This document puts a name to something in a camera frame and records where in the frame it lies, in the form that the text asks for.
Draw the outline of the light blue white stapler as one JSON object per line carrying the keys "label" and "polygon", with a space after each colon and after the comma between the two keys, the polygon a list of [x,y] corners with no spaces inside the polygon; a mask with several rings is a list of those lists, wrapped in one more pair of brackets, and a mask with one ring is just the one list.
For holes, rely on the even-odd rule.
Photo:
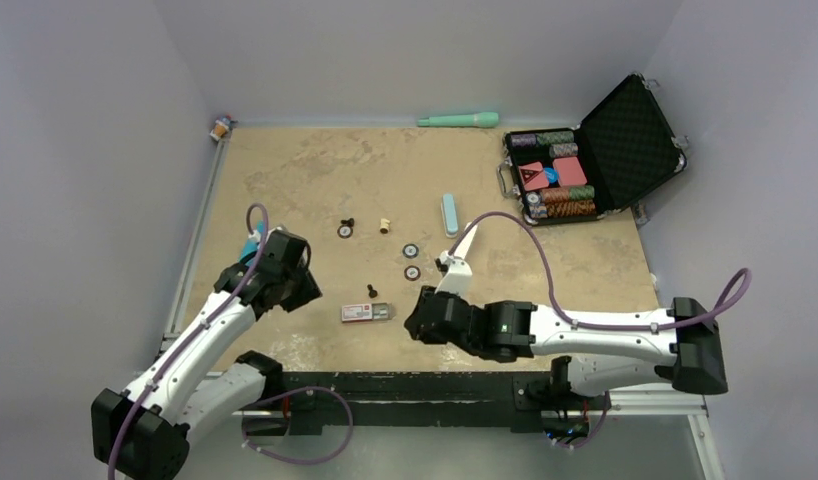
{"label": "light blue white stapler", "polygon": [[443,227],[447,238],[455,238],[460,232],[455,197],[451,193],[445,193],[441,199],[441,213]]}

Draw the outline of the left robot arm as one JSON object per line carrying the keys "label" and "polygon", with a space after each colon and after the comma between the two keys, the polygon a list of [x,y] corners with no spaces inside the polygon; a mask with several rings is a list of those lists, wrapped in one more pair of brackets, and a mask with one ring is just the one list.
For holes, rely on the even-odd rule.
{"label": "left robot arm", "polygon": [[280,365],[250,352],[213,387],[198,389],[231,344],[274,307],[292,312],[321,297],[309,270],[309,242],[283,228],[225,268],[186,330],[120,391],[102,390],[91,406],[92,448],[110,475],[172,479],[191,447],[223,416],[282,399]]}

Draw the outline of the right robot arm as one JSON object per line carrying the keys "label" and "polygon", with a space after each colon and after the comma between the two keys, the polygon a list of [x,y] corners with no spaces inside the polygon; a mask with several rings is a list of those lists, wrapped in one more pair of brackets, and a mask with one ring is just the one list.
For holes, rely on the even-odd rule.
{"label": "right robot arm", "polygon": [[720,328],[695,299],[676,297],[668,309],[572,315],[575,324],[550,306],[526,301],[474,306],[425,286],[404,327],[415,341],[452,344],[497,363],[570,356],[546,381],[549,399],[561,407],[607,390],[659,382],[688,394],[728,391]]}

